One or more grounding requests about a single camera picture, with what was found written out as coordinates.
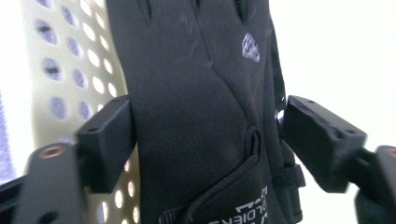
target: glove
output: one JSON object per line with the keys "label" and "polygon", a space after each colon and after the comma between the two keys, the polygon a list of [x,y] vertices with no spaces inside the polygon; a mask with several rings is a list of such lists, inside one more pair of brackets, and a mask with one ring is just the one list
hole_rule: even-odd
{"label": "glove", "polygon": [[285,95],[268,1],[107,9],[134,114],[142,223],[294,223],[272,177],[285,164],[275,120]]}

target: white wall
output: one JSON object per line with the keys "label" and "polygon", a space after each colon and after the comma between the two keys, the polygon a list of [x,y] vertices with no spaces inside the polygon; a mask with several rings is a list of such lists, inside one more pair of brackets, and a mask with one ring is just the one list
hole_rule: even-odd
{"label": "white wall", "polygon": [[[396,146],[396,1],[270,1],[287,94],[312,99]],[[357,223],[352,186],[326,194],[305,172],[302,224]]]}

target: white logo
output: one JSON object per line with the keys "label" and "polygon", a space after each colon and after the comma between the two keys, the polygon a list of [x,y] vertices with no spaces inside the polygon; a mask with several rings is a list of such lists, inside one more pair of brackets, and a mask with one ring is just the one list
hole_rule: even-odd
{"label": "white logo", "polygon": [[[268,218],[267,212],[267,187],[262,189],[262,195],[253,202],[246,203],[235,207],[238,213],[235,217],[222,218],[221,220],[211,221],[208,224],[265,224],[265,219]],[[256,223],[256,217],[260,217],[262,221]]]}
{"label": "white logo", "polygon": [[259,45],[256,44],[253,36],[249,33],[245,35],[242,41],[242,55],[245,58],[252,59],[256,63],[260,60]]}

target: black glove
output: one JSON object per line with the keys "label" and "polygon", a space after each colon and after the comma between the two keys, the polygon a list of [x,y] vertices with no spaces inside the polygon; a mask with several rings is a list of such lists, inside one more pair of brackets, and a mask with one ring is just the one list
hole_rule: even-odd
{"label": "black glove", "polygon": [[268,1],[107,8],[134,113],[142,223],[294,223],[301,211],[274,185],[285,95]]}

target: perforated metal panel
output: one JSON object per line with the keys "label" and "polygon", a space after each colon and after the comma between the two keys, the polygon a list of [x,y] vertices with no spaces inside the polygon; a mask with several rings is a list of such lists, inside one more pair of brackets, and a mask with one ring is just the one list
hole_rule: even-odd
{"label": "perforated metal panel", "polygon": [[[74,143],[74,132],[127,90],[105,0],[21,0],[18,7],[23,23],[21,60],[28,69],[19,74],[12,91],[2,86],[1,96],[6,121],[18,113],[19,125],[12,128],[15,122],[9,119],[7,137],[20,176],[21,164],[33,150],[54,142]],[[139,223],[139,188],[134,150],[112,194],[85,189],[90,222]]]}

